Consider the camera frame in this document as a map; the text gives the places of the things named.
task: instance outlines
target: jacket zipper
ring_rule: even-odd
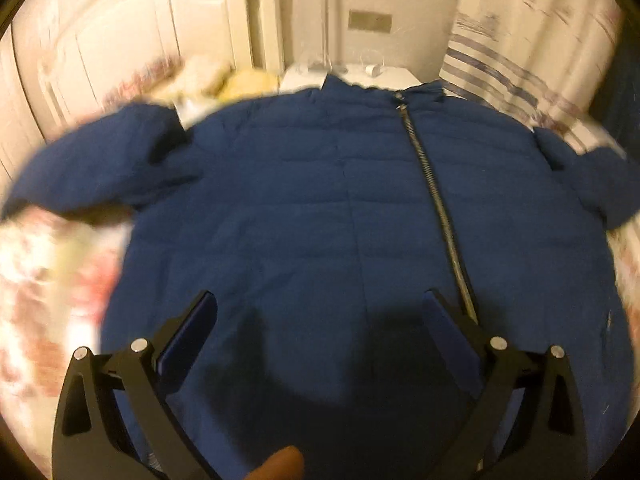
[[[474,304],[473,295],[471,293],[471,287],[466,280],[466,274],[463,270],[462,257],[458,252],[458,246],[456,245],[456,237],[453,232],[451,219],[449,218],[449,214],[447,213],[447,209],[445,208],[444,202],[442,200],[440,189],[438,188],[438,183],[436,181],[435,174],[433,173],[433,167],[431,166],[429,157],[424,151],[424,147],[420,142],[420,139],[418,139],[418,136],[415,133],[414,123],[409,116],[409,111],[404,102],[404,96],[400,92],[398,92],[396,93],[396,98],[400,101],[400,104],[398,105],[398,111],[400,112],[400,116],[402,117],[404,129],[408,133],[409,140],[411,140],[411,144],[414,147],[415,153],[420,160],[422,173],[424,174],[425,180],[427,181],[427,187],[429,188],[431,199],[433,200],[438,218],[440,219],[440,227],[442,228],[442,235],[444,236],[444,240],[447,245],[449,262],[456,279],[456,285],[458,286],[460,296],[462,297],[462,301],[464,303],[465,312],[473,320],[473,322],[477,324],[478,314],[476,311],[476,306]]]

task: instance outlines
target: silver screw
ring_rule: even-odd
[[[131,343],[131,349],[134,352],[142,352],[148,346],[148,342],[144,338],[136,339]]]
[[[562,359],[564,357],[564,348],[558,345],[553,345],[551,347],[551,355],[556,359]]]
[[[81,346],[80,348],[76,349],[76,351],[74,352],[74,359],[77,359],[78,361],[80,361],[84,359],[88,353],[89,351],[86,349],[86,346]]]
[[[509,346],[507,344],[507,340],[500,336],[492,337],[489,343],[491,344],[491,348],[494,350],[506,350],[507,346]]]

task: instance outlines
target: bed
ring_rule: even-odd
[[[285,69],[279,1],[259,0],[258,16],[250,15],[247,2],[89,2],[37,61],[42,94],[57,126],[57,134],[47,141],[139,98],[177,107],[189,125],[228,102],[274,93],[273,77]],[[127,13],[125,6],[136,12]],[[143,34],[135,35],[141,24]],[[8,44],[11,37],[2,41]],[[211,77],[191,87],[176,86],[190,63],[196,72],[209,70]],[[230,72],[238,79],[228,78]],[[15,81],[17,71],[5,77]],[[219,79],[226,80],[226,87]],[[26,98],[18,95],[13,102],[24,107]],[[44,140],[37,126],[22,118],[28,114],[14,110],[12,116],[20,118],[20,129],[28,133],[22,151],[12,151],[21,153],[12,167],[17,174]],[[580,139],[574,144],[578,150],[611,144],[605,132],[587,121],[573,131]],[[100,349],[101,320],[132,226],[130,212],[121,208],[61,218],[36,207],[0,226],[0,412],[46,476],[68,356],[78,346]],[[609,234],[618,290],[636,347],[630,421],[638,412],[640,384],[640,244],[635,229],[633,221]]]

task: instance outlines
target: jacket sleeve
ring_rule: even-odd
[[[38,152],[11,188],[2,218],[27,203],[57,214],[107,202],[142,207],[199,176],[190,149],[174,110],[129,105]]]
[[[640,210],[640,165],[611,148],[578,155],[555,133],[534,129],[551,169],[578,195],[583,207],[616,229]]]

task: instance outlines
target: white headboard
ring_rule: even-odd
[[[248,0],[92,0],[62,24],[38,71],[60,127],[101,110],[104,96],[161,57],[209,54],[236,68],[284,70],[279,0],[258,0],[260,45],[252,45]]]

